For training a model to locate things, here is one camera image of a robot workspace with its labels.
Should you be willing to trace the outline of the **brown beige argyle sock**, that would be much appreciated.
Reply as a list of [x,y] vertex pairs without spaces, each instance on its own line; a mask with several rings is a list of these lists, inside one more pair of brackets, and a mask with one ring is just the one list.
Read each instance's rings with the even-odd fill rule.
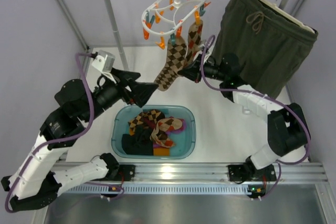
[[154,80],[158,90],[166,91],[173,84],[184,66],[186,53],[187,45],[182,37],[176,38],[174,45],[168,40],[165,65]]

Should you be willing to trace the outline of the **beige orange argyle sock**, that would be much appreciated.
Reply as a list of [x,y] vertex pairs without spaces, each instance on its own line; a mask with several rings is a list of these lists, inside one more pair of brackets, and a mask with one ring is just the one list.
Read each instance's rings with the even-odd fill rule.
[[197,24],[194,22],[189,30],[188,30],[188,40],[187,40],[187,54],[184,61],[184,67],[189,66],[199,51],[199,46],[202,41],[202,29],[203,29],[203,21],[200,20],[200,23]]

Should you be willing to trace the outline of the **brown orange argyle sock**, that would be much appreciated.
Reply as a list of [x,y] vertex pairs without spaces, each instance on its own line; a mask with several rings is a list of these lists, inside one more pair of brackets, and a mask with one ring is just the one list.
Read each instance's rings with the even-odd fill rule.
[[169,138],[168,132],[173,132],[181,129],[183,126],[183,121],[177,118],[164,118],[157,122],[154,127],[150,140],[163,147],[171,148],[175,146],[175,143]]

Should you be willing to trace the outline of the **maroon orange striped sock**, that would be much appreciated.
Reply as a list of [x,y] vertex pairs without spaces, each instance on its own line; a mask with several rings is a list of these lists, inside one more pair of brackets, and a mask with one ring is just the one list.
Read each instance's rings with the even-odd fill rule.
[[170,156],[170,149],[162,147],[158,144],[153,144],[153,155],[154,156]]

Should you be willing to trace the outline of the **white clip sock hanger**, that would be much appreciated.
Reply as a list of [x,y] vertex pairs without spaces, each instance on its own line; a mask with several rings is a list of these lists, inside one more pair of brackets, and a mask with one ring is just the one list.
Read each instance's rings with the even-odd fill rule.
[[155,44],[161,49],[165,48],[167,38],[175,45],[181,37],[183,23],[194,17],[195,23],[200,25],[209,4],[208,0],[156,0],[141,16],[144,40],[159,37]]

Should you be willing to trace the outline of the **brown yellow argyle sock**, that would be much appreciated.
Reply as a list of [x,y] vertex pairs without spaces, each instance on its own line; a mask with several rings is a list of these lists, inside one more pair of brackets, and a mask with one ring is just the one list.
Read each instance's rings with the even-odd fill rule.
[[142,111],[128,122],[129,133],[130,135],[134,135],[138,125],[144,127],[145,129],[153,129],[157,122],[164,118],[165,114],[157,109]]

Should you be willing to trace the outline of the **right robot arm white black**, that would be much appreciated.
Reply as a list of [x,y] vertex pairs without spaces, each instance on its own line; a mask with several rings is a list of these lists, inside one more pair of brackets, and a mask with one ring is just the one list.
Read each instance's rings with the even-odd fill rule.
[[245,179],[251,179],[257,177],[263,169],[271,168],[273,162],[283,156],[307,146],[310,133],[298,104],[285,105],[257,92],[240,77],[240,72],[238,57],[235,54],[225,54],[220,65],[197,56],[178,74],[196,83],[206,78],[220,81],[217,90],[223,97],[241,105],[266,123],[266,144],[241,164]]

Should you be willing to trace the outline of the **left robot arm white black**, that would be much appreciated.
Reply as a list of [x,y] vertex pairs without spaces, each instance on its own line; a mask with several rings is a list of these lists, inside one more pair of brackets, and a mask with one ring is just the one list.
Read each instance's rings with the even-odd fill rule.
[[139,82],[138,72],[111,70],[101,75],[94,90],[84,77],[66,82],[55,95],[59,107],[45,119],[32,151],[18,171],[1,180],[9,213],[46,207],[67,190],[92,180],[112,180],[120,165],[110,153],[60,172],[52,170],[60,156],[88,132],[94,119],[119,100],[143,107],[158,85]]

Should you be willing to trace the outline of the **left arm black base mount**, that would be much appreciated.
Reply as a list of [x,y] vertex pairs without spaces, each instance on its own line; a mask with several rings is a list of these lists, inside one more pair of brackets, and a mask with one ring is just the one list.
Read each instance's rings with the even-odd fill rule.
[[135,165],[120,165],[116,173],[112,173],[104,178],[94,179],[93,182],[130,182],[135,176]]

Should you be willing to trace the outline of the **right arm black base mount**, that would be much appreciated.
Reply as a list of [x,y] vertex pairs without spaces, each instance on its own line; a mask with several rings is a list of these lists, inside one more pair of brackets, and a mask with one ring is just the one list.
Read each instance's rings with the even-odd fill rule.
[[227,168],[229,181],[237,184],[242,184],[243,182],[262,182],[264,179],[267,182],[275,182],[277,179],[273,165],[262,169],[254,169],[247,164],[231,164]]

